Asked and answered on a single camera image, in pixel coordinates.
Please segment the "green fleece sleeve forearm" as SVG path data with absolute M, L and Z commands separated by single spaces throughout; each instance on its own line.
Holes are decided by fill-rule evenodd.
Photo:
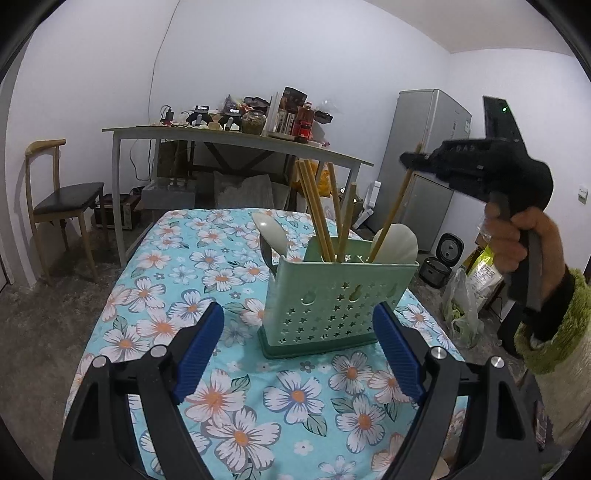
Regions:
M 555 441 L 572 449 L 590 423 L 590 287 L 567 270 L 539 312 L 515 334 L 516 350 L 534 374 Z

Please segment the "person's right hand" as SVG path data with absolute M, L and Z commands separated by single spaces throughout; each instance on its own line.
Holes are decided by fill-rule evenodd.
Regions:
M 526 248 L 520 244 L 520 231 L 531 230 L 541 239 L 542 280 L 541 301 L 544 302 L 559 286 L 566 271 L 564 251 L 557 224 L 542 210 L 530 207 L 510 220 L 501 219 L 497 204 L 485 207 L 484 229 L 490 236 L 494 263 L 500 273 L 511 273 L 526 259 Z

